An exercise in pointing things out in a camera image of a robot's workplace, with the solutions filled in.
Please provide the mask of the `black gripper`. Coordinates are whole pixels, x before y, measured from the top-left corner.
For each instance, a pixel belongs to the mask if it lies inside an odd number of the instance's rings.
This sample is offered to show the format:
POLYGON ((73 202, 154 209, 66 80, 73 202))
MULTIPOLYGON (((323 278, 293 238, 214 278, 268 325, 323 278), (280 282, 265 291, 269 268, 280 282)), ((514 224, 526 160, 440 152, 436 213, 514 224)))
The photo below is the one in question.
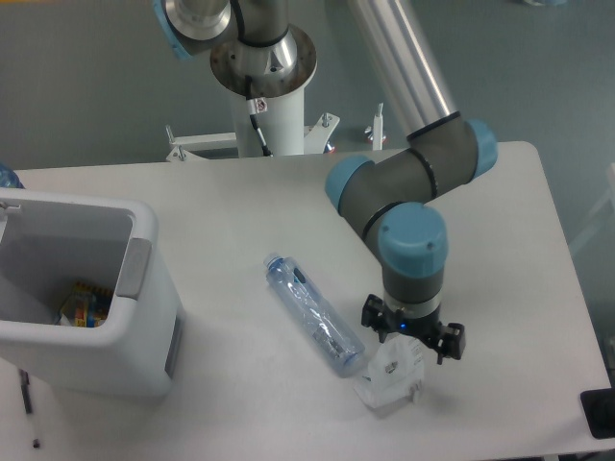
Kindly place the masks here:
POLYGON ((379 342, 387 336, 400 333, 423 341, 436 352, 436 363, 442 365, 446 358, 460 360, 466 346, 465 326, 459 323, 444 325, 439 321, 440 304, 429 308, 426 315, 410 317, 401 308, 394 309, 392 303, 370 294, 361 310, 361 325, 378 334, 379 342))

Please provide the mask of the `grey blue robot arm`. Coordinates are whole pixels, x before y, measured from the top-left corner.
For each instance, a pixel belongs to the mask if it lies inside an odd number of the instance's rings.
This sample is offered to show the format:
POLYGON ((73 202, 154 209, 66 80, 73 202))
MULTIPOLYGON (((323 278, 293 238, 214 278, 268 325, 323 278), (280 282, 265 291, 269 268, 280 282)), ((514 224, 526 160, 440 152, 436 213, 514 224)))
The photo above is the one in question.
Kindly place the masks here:
MULTIPOLYGON (((345 158, 326 179, 333 207, 381 265, 383 294, 366 300, 361 322, 380 338, 412 336, 440 359, 459 359, 464 328, 439 318, 446 227, 429 202, 491 169, 497 141, 456 109, 407 1, 353 1, 349 8, 408 141, 381 162, 345 158)), ((209 54, 232 97, 241 157, 307 151, 303 110, 279 102, 303 93, 317 58, 309 36, 291 24, 287 2, 157 1, 153 9, 177 57, 209 54)))

